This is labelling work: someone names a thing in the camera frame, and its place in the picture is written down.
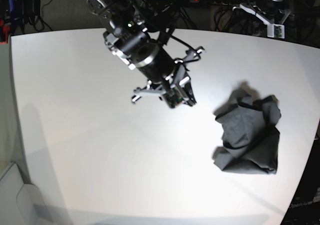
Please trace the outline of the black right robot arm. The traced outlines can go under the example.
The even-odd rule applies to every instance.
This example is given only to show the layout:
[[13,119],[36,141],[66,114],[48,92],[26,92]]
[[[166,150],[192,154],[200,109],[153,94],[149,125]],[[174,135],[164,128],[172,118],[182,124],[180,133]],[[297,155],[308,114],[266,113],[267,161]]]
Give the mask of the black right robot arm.
[[201,59],[202,46],[192,47],[175,37],[172,25],[159,27],[153,5],[137,0],[85,0],[90,12],[105,28],[104,44],[130,70],[137,69],[147,79],[133,91],[131,103],[157,97],[171,109],[196,105],[188,64]]

